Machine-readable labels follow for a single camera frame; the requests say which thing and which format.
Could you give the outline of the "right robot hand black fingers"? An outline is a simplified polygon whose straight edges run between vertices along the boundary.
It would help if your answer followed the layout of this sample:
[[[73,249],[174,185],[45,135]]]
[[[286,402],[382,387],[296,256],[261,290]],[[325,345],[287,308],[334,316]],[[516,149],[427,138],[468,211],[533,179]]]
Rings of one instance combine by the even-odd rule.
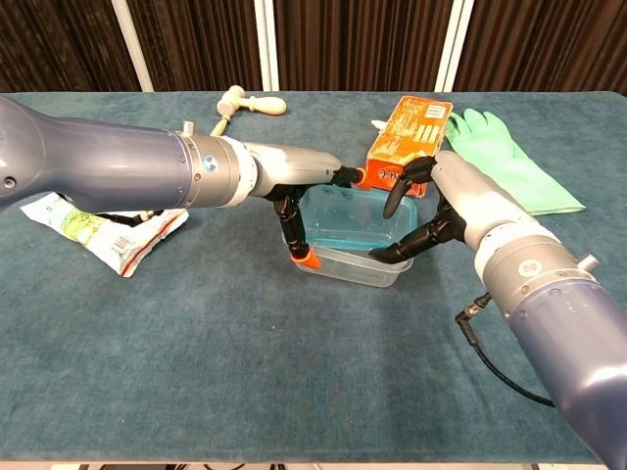
[[[507,191],[452,151],[440,151],[406,164],[388,194],[383,217],[388,219],[395,213],[412,185],[427,182],[433,182],[439,192],[433,218],[402,240],[371,250],[371,258],[395,264],[451,240],[476,251],[491,232],[502,230],[524,236],[540,230],[539,222]]]

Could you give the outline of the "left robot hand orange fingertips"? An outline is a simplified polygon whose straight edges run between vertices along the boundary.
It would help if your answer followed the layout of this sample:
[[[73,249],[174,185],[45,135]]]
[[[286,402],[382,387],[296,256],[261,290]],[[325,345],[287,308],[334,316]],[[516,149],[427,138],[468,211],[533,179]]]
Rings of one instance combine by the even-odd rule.
[[[291,260],[309,269],[321,268],[319,257],[306,240],[300,199],[316,185],[368,190],[365,169],[344,166],[334,155],[313,149],[252,142],[244,146],[258,166],[251,194],[273,203]]]

